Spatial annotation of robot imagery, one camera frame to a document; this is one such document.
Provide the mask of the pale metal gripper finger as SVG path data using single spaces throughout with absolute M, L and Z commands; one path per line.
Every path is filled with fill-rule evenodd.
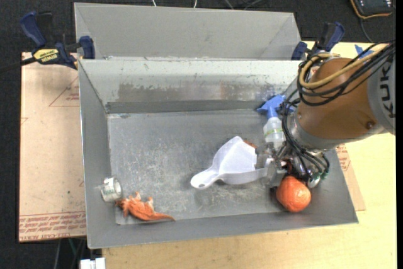
M 275 155 L 275 148 L 272 142 L 266 142 L 255 148 L 256 163 L 266 164 L 267 160 L 272 159 Z
M 263 157 L 263 158 L 257 158 L 256 161 L 256 169 L 277 169 L 276 165 L 276 159 L 273 157 Z

